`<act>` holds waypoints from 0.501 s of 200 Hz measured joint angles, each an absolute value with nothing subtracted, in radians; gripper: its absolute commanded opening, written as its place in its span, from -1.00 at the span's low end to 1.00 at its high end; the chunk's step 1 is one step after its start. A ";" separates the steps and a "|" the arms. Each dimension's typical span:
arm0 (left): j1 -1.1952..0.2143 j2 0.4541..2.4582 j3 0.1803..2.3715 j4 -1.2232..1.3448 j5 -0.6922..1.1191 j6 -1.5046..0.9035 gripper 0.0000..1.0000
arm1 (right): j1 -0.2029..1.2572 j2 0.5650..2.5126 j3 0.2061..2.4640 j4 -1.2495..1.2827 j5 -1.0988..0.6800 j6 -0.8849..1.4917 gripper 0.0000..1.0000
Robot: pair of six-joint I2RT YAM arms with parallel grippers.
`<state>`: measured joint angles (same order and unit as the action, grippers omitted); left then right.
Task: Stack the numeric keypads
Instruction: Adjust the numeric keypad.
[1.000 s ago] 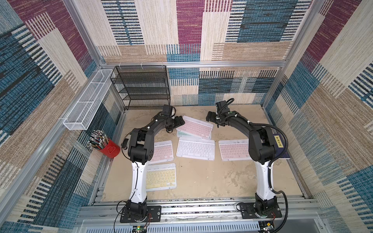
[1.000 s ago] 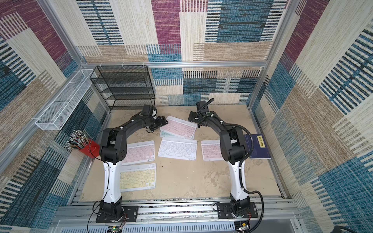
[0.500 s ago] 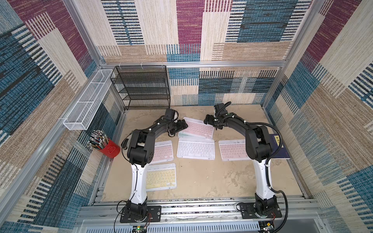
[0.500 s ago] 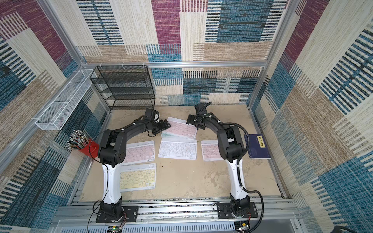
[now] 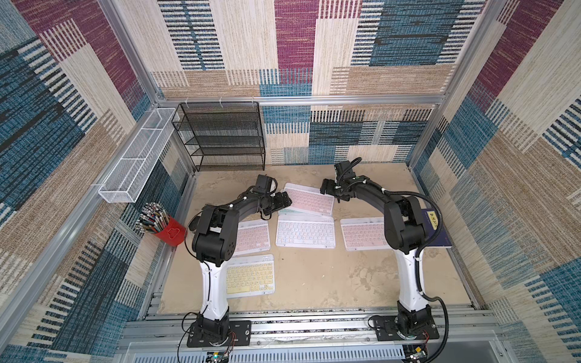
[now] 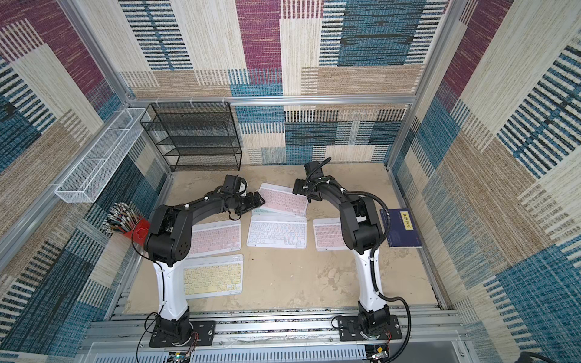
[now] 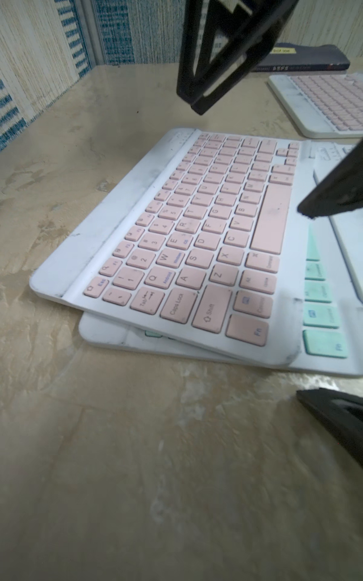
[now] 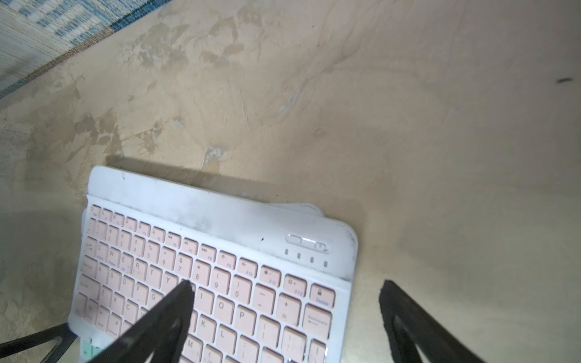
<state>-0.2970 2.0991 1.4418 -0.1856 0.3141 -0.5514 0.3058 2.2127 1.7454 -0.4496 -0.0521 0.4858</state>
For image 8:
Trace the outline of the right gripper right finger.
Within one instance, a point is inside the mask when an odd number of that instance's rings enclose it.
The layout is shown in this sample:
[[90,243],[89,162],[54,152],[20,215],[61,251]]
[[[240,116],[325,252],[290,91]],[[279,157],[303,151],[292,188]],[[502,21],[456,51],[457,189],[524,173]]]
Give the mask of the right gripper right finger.
[[379,295],[384,330],[395,362],[482,362],[394,281]]

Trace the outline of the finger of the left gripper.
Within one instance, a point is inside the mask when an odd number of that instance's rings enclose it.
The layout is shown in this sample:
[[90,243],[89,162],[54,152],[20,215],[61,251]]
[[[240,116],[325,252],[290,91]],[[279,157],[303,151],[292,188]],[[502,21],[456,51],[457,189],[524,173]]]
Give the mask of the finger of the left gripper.
[[2,343],[1,358],[6,358],[44,343],[54,341],[55,345],[41,360],[41,363],[55,363],[61,359],[76,339],[77,335],[71,331],[67,323],[64,323],[35,334]]

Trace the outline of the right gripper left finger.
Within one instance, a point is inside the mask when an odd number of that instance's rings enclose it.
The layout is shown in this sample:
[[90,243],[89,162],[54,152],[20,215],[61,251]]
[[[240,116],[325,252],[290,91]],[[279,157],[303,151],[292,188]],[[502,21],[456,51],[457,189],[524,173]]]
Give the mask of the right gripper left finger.
[[182,281],[94,362],[178,362],[195,302],[189,281]]

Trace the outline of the pink keyboard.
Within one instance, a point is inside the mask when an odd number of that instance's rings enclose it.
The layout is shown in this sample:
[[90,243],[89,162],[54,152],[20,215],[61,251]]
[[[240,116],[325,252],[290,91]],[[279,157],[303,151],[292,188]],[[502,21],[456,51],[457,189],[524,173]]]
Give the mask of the pink keyboard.
[[104,349],[178,284],[183,362],[338,362],[358,240],[311,204],[264,204],[97,166],[67,323]]

